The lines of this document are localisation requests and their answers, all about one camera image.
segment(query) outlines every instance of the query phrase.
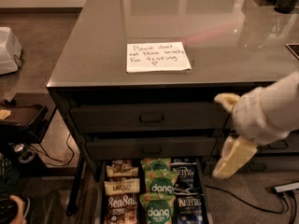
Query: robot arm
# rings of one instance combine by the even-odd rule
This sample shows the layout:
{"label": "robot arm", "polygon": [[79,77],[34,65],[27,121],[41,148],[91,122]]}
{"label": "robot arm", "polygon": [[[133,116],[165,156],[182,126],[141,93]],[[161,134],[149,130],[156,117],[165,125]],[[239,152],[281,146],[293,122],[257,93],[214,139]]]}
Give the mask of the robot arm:
{"label": "robot arm", "polygon": [[241,97],[219,94],[215,102],[232,113],[233,126],[239,133],[237,139],[227,138],[213,172],[217,178],[227,178],[254,156],[258,145],[284,139],[299,129],[299,72]]}

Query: gray floor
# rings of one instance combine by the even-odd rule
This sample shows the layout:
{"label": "gray floor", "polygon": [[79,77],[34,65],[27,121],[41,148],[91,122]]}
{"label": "gray floor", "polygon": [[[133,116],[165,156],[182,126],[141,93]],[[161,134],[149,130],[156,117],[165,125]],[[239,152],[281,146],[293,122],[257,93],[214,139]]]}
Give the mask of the gray floor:
{"label": "gray floor", "polygon": [[[17,92],[47,92],[46,84],[51,71],[77,18],[78,14],[69,13],[0,14],[0,26],[12,28],[22,44],[25,60],[22,69],[17,73],[0,76],[1,99],[9,99]],[[59,113],[56,113],[42,145],[53,158],[67,162],[71,157],[66,146],[67,136],[68,130]],[[69,167],[75,167],[78,150],[72,139],[69,144],[76,153]],[[53,163],[42,155],[40,158],[46,163]],[[288,171],[240,173],[224,181],[211,178],[209,173],[204,174],[206,184],[230,190],[252,204],[277,211],[282,209],[283,203],[269,188],[298,180],[299,172]],[[71,176],[22,178],[16,192],[29,196],[32,200],[31,223],[92,223],[97,184],[87,171],[80,186],[78,213],[67,217],[65,208],[71,185]],[[216,224],[287,224],[292,218],[293,203],[289,198],[290,211],[284,215],[275,215],[255,210],[218,190],[206,189],[206,194]]]}

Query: white paper note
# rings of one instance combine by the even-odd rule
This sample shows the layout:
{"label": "white paper note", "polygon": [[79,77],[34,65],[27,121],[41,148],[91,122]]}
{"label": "white paper note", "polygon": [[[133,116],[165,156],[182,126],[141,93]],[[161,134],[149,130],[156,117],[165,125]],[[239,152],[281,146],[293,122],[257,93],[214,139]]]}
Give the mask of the white paper note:
{"label": "white paper note", "polygon": [[127,72],[191,69],[181,42],[128,44]]}

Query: dang snack bag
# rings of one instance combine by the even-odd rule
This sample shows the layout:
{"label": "dang snack bag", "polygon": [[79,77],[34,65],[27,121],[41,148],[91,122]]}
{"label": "dang snack bag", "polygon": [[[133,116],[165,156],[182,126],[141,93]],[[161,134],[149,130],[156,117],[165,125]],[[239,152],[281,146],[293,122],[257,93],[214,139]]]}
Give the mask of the dang snack bag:
{"label": "dang snack bag", "polygon": [[174,215],[174,195],[147,192],[140,195],[148,224],[171,224]]}
{"label": "dang snack bag", "polygon": [[146,192],[162,192],[167,195],[174,194],[174,185],[178,173],[168,170],[152,170],[145,172]]}
{"label": "dang snack bag", "polygon": [[141,161],[141,165],[142,165],[142,169],[144,171],[147,171],[147,170],[170,170],[171,159],[170,158],[162,158],[162,159],[144,158]]}

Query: countertop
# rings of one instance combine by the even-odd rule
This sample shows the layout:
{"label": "countertop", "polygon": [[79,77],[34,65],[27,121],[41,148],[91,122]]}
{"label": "countertop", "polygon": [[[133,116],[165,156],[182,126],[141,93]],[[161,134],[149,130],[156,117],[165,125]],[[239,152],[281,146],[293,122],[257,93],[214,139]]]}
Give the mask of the countertop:
{"label": "countertop", "polygon": [[[182,42],[192,70],[126,72],[127,44]],[[299,69],[298,14],[253,0],[87,0],[48,88],[273,82]]]}

